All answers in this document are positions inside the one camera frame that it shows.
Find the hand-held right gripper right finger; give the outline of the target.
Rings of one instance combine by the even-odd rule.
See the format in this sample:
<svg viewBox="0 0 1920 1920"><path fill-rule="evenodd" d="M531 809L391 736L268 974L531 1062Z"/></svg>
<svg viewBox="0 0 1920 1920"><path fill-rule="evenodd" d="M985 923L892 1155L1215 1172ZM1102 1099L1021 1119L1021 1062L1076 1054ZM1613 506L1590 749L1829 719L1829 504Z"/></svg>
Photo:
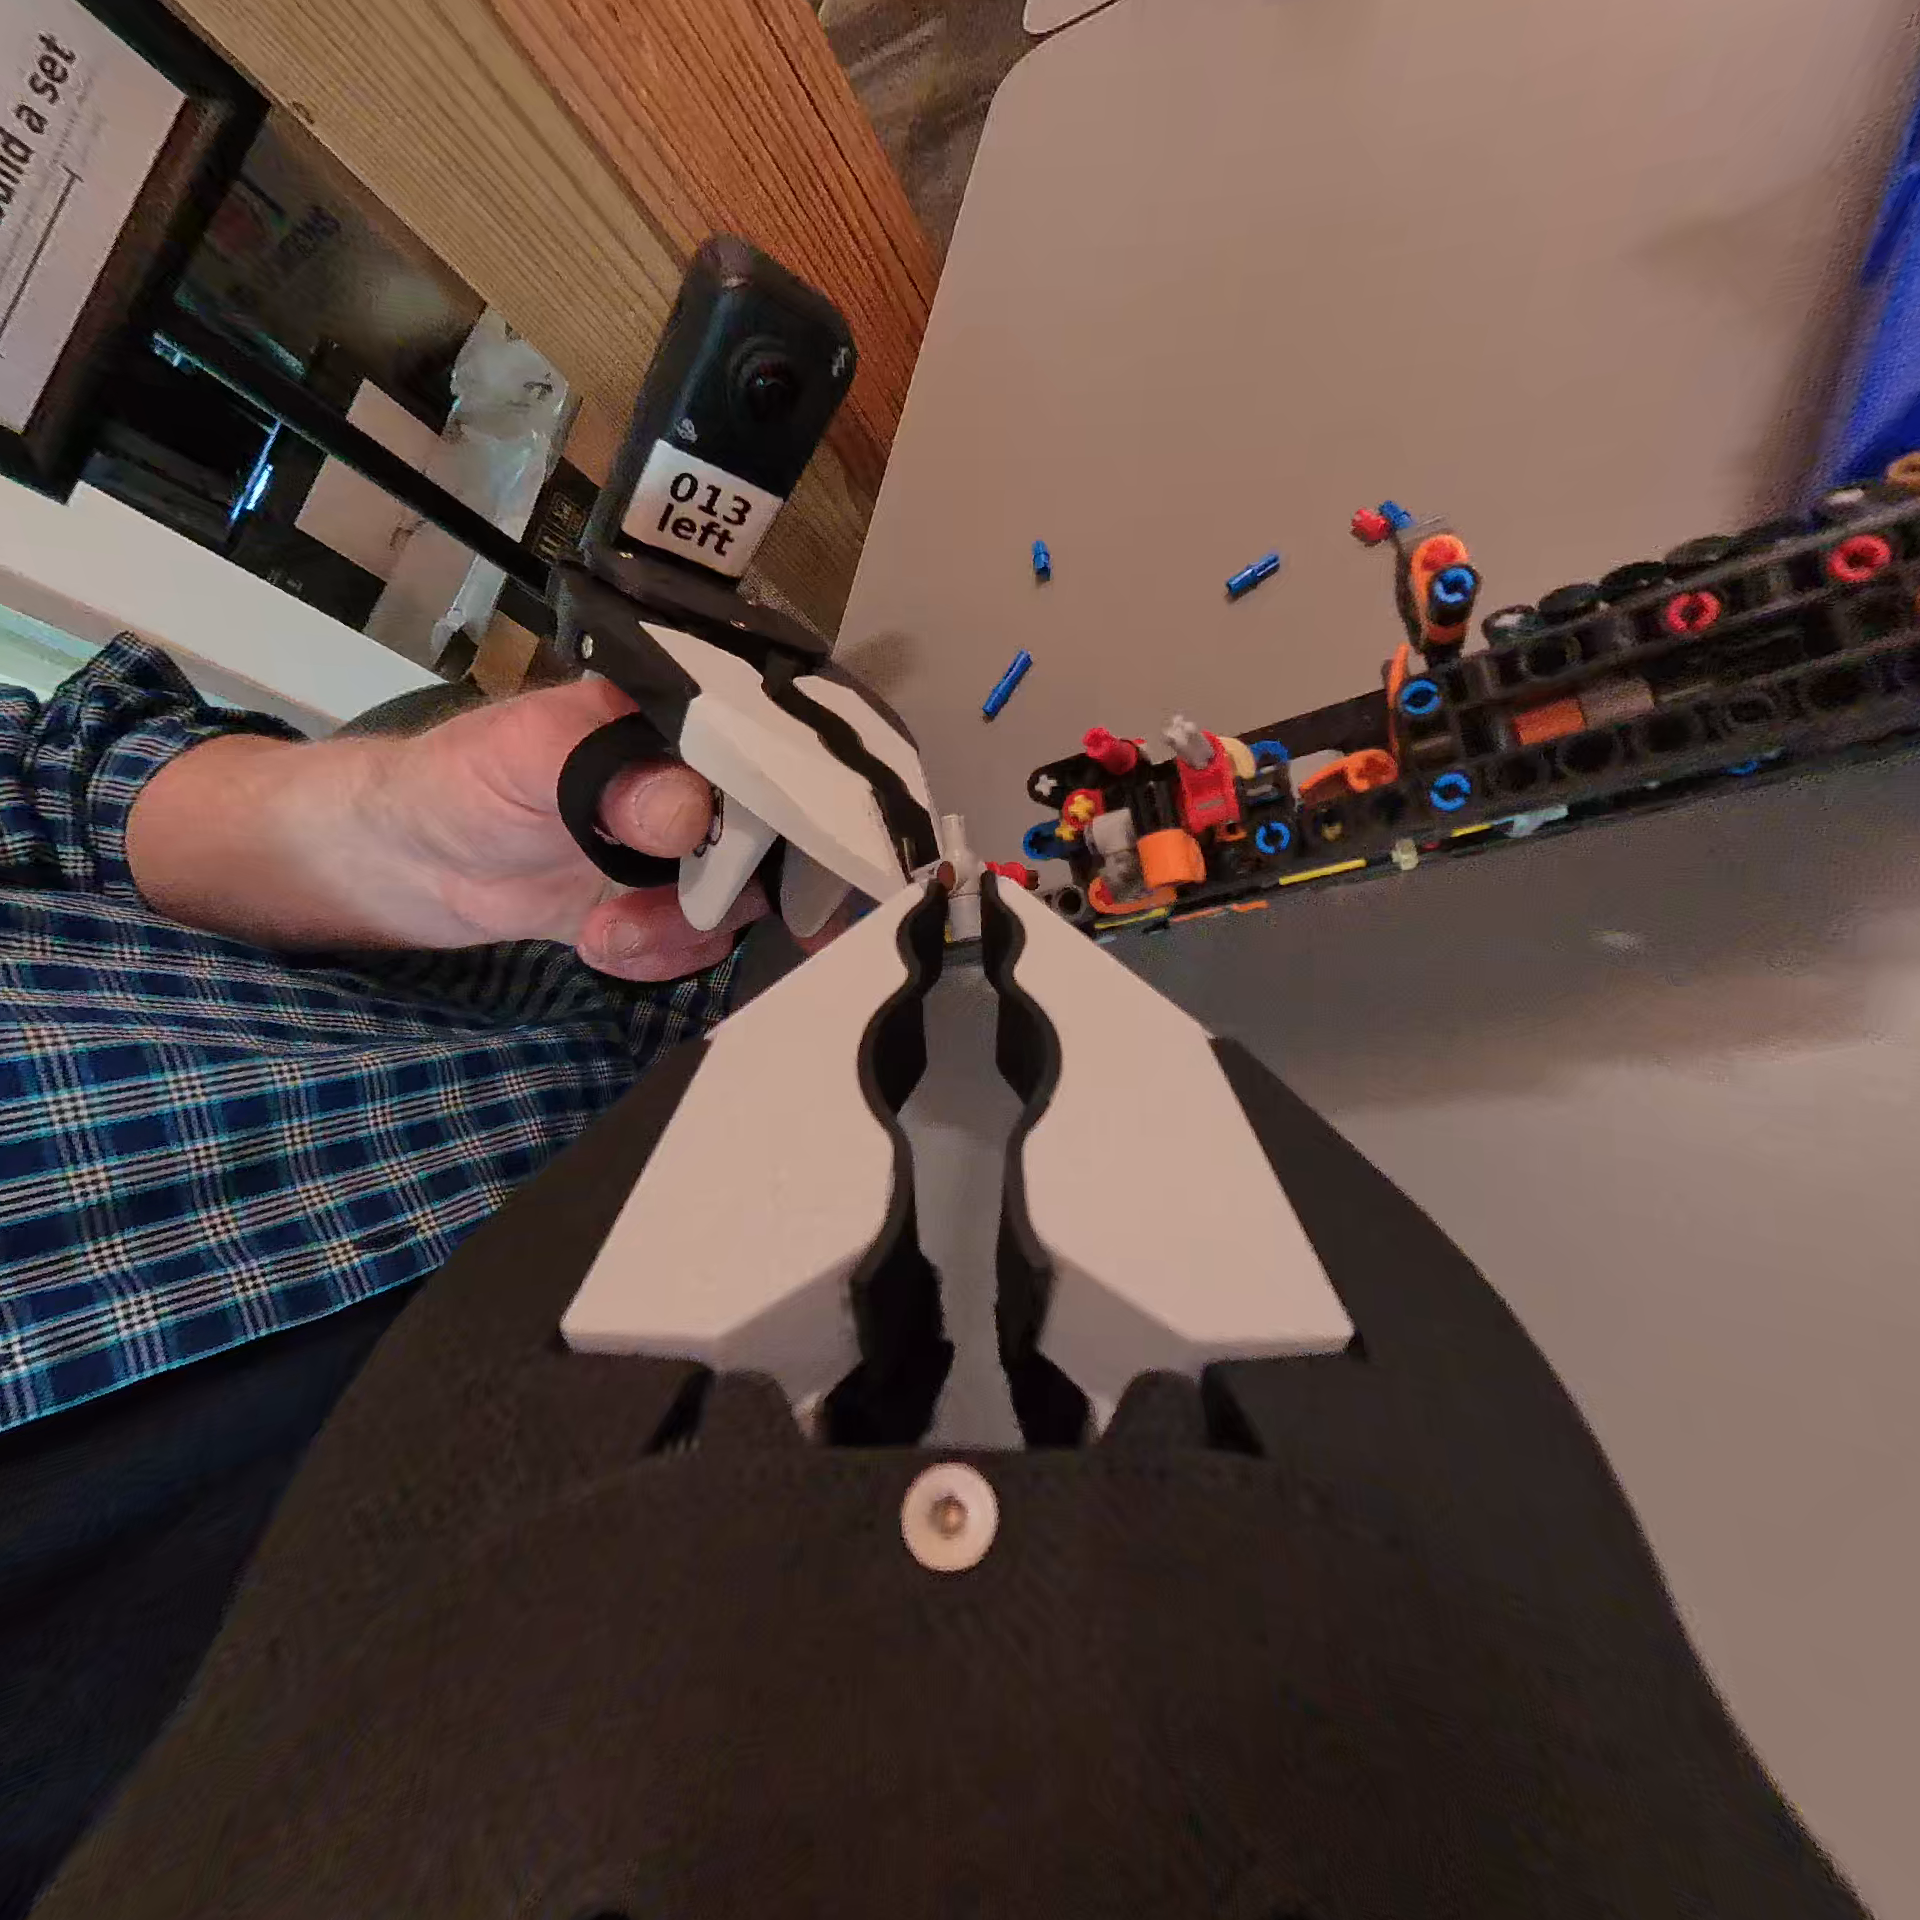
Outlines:
<svg viewBox="0 0 1920 1920"><path fill-rule="evenodd" d="M1337 1355L1337 1301L1236 1062L1178 1001L985 879L999 1079L1021 1099L999 1198L999 1367L1025 1450L1085 1450L1133 1383Z"/></svg>

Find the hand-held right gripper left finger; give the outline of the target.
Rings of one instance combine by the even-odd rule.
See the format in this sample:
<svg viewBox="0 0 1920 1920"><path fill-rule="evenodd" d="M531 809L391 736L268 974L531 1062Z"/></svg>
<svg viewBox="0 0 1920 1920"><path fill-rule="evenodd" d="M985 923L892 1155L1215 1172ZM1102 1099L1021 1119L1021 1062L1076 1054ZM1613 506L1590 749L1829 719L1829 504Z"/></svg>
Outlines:
<svg viewBox="0 0 1920 1920"><path fill-rule="evenodd" d="M836 1450L917 1450L954 1375L903 1110L954 879L917 879L740 1001L559 1306L594 1355L770 1375Z"/></svg>

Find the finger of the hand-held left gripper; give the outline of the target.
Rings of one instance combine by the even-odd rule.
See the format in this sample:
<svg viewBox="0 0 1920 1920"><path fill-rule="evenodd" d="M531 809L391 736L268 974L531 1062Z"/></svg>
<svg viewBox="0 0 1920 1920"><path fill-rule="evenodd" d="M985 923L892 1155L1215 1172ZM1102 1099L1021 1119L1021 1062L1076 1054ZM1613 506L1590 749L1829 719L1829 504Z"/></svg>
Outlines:
<svg viewBox="0 0 1920 1920"><path fill-rule="evenodd" d="M905 888L862 775L848 775L820 733L763 687L763 664L657 620L641 620L641 637L693 678L682 720L686 769L843 888L868 900Z"/></svg>
<svg viewBox="0 0 1920 1920"><path fill-rule="evenodd" d="M936 866L936 808L932 808L932 775L926 775L926 752L903 733L903 719L836 664L795 668L787 712L820 733L820 749L848 775L862 775L903 868Z"/></svg>

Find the small grey lego connector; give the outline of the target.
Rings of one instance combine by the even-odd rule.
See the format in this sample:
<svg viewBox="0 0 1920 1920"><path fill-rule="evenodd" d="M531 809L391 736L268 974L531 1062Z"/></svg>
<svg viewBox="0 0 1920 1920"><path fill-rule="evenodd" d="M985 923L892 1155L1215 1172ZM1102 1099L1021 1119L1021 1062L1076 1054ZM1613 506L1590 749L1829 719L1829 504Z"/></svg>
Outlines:
<svg viewBox="0 0 1920 1920"><path fill-rule="evenodd" d="M974 835L968 835L968 822L963 809L936 809L936 853L926 853L905 879L936 879L936 868L954 868L943 879L943 944L974 944L985 935L985 846L974 846Z"/></svg>

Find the black and orange lego model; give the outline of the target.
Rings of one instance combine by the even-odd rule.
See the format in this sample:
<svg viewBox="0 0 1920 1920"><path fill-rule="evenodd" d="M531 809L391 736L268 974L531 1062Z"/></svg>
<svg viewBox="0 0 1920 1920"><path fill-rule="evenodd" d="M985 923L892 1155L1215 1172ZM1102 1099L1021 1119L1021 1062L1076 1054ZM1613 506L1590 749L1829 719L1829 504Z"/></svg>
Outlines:
<svg viewBox="0 0 1920 1920"><path fill-rule="evenodd" d="M1253 733L1085 733L1025 775L1038 822L999 868L1076 930L1157 930L1902 752L1920 733L1916 451L1796 514L1486 620L1486 567L1446 514L1373 557L1401 620L1384 687Z"/></svg>

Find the person's left forearm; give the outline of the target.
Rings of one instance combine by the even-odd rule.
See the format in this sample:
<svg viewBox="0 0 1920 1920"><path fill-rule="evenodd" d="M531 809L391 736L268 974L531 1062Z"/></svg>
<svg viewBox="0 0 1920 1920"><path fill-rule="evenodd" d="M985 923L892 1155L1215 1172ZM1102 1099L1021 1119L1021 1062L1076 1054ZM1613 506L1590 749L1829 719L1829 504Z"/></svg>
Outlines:
<svg viewBox="0 0 1920 1920"><path fill-rule="evenodd" d="M167 653L108 637L55 691L0 687L0 888L135 900L135 795L204 736L304 736L204 702Z"/></svg>

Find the person's left hand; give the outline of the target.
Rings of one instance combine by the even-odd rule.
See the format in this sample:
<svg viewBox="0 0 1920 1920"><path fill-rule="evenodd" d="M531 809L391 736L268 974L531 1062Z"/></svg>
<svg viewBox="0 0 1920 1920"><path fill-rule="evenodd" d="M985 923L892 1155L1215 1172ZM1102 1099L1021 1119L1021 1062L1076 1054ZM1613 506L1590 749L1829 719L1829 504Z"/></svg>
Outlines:
<svg viewBox="0 0 1920 1920"><path fill-rule="evenodd" d="M571 944L619 985L700 974L770 890L693 930L682 888L616 888L555 808L559 757L625 712L575 678L422 736L204 736L135 795L135 890L278 951Z"/></svg>

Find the clear plastic bag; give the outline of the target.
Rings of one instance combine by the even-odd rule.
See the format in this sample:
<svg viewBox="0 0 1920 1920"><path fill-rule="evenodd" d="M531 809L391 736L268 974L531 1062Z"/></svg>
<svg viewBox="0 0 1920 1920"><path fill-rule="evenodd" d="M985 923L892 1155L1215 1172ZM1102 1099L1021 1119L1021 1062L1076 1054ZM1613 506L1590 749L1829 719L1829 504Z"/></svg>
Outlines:
<svg viewBox="0 0 1920 1920"><path fill-rule="evenodd" d="M433 488L480 506L494 530L506 530L531 557L531 591L546 597L546 557L537 557L537 497L559 466L575 423L571 376L502 315L480 310L447 361L447 423L433 451ZM442 678L462 678L480 659L480 637L494 630L506 597L506 567L480 558L462 540L422 523L416 530L416 610L422 610L422 659Z"/></svg>

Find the white cardboard box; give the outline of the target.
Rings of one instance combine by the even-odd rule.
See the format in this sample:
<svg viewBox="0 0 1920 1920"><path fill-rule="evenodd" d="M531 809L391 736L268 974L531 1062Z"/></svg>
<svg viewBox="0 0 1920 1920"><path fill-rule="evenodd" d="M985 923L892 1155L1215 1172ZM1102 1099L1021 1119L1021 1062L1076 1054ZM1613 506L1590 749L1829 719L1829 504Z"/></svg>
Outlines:
<svg viewBox="0 0 1920 1920"><path fill-rule="evenodd" d="M350 423L391 459L408 459L416 470L433 466L442 423L431 423L416 397L391 397L385 381L359 376L350 393ZM328 459L293 504L293 530L385 591L422 514L350 459Z"/></svg>

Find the wooden cabinet panel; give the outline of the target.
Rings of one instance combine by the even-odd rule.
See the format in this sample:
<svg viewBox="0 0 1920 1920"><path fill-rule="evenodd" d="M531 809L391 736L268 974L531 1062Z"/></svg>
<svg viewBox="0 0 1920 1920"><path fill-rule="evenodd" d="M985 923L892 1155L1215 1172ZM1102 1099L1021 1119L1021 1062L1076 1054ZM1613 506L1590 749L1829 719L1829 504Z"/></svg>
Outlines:
<svg viewBox="0 0 1920 1920"><path fill-rule="evenodd" d="M855 332L848 397L754 591L843 630L936 259L802 0L176 0L399 232L582 397L616 470L700 234L746 234Z"/></svg>

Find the person in plaid shirt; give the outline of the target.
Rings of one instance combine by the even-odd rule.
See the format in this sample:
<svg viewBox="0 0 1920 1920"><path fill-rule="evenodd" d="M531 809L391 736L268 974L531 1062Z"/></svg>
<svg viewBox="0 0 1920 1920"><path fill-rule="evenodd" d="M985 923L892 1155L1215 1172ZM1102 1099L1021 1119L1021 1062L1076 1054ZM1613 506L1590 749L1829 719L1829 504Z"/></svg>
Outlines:
<svg viewBox="0 0 1920 1920"><path fill-rule="evenodd" d="M730 957L293 957L8 888L0 993L0 1422L35 1422L442 1271L730 1013Z"/></svg>

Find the black framed sign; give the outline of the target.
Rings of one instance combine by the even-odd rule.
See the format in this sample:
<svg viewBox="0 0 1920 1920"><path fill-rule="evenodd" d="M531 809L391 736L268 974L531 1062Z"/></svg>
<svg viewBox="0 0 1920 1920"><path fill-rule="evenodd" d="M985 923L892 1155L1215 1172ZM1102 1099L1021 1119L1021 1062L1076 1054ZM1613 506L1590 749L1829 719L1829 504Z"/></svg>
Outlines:
<svg viewBox="0 0 1920 1920"><path fill-rule="evenodd" d="M66 504L268 97L161 0L0 5L0 470Z"/></svg>

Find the person's dark garment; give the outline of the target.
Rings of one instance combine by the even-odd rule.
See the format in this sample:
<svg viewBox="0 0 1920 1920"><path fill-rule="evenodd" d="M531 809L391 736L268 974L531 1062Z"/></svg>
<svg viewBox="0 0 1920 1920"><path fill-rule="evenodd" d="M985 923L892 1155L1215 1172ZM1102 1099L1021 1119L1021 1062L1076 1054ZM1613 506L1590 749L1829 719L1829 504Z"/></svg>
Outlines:
<svg viewBox="0 0 1920 1920"><path fill-rule="evenodd" d="M29 1910L204 1660L318 1422L416 1306L167 1367L0 1443L0 1910Z"/></svg>

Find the blue plastic object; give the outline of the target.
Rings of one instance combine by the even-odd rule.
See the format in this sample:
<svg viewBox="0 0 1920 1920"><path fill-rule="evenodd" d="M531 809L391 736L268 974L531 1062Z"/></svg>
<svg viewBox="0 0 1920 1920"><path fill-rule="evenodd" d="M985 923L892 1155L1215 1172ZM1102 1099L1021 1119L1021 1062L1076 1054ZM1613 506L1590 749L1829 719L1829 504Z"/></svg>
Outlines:
<svg viewBox="0 0 1920 1920"><path fill-rule="evenodd" d="M1819 440L1819 497L1873 477L1902 451L1920 451L1920 112L1902 112L1861 248L1839 397Z"/></svg>

